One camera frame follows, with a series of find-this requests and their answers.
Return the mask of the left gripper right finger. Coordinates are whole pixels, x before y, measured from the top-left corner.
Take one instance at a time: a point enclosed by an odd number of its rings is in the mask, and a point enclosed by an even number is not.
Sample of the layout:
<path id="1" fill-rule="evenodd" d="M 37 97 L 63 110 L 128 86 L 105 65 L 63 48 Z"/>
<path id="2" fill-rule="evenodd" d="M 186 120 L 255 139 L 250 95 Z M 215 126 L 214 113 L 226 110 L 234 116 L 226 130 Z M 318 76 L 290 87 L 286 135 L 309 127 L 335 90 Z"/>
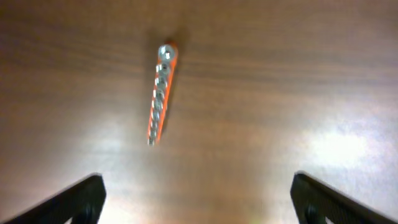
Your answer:
<path id="1" fill-rule="evenodd" d="M 294 174 L 290 196 L 300 224 L 397 224 L 302 171 Z"/>

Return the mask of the orange socket rail with sockets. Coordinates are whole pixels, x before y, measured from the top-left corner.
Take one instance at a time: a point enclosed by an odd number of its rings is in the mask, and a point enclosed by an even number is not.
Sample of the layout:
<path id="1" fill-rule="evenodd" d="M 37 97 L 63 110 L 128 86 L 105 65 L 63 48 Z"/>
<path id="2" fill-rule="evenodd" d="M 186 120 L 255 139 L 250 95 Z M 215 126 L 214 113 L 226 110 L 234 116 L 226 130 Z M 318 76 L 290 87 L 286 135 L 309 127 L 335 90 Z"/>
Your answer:
<path id="1" fill-rule="evenodd" d="M 174 41 L 168 41 L 158 48 L 147 128 L 147 144 L 149 146 L 155 146 L 161 139 L 177 61 L 178 47 Z"/>

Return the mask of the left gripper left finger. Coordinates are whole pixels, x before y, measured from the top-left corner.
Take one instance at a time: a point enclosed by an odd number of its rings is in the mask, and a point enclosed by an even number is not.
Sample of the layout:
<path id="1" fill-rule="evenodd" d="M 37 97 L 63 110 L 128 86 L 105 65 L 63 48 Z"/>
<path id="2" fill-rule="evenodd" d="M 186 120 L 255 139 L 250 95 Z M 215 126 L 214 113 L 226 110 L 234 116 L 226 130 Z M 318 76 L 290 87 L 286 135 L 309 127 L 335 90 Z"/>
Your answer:
<path id="1" fill-rule="evenodd" d="M 91 174 L 3 224 L 97 224 L 105 199 L 102 175 Z"/>

